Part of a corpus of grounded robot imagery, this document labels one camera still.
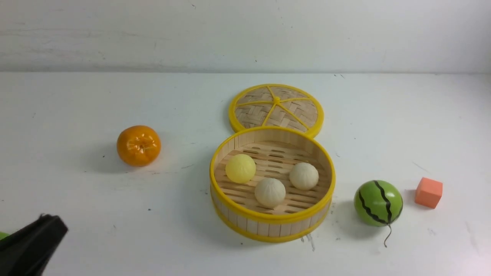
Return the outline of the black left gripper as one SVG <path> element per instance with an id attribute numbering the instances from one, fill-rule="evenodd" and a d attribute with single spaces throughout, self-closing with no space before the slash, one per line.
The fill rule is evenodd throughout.
<path id="1" fill-rule="evenodd" d="M 41 276 L 67 232 L 68 227 L 58 215 L 41 214 L 0 240 L 0 274 Z"/>

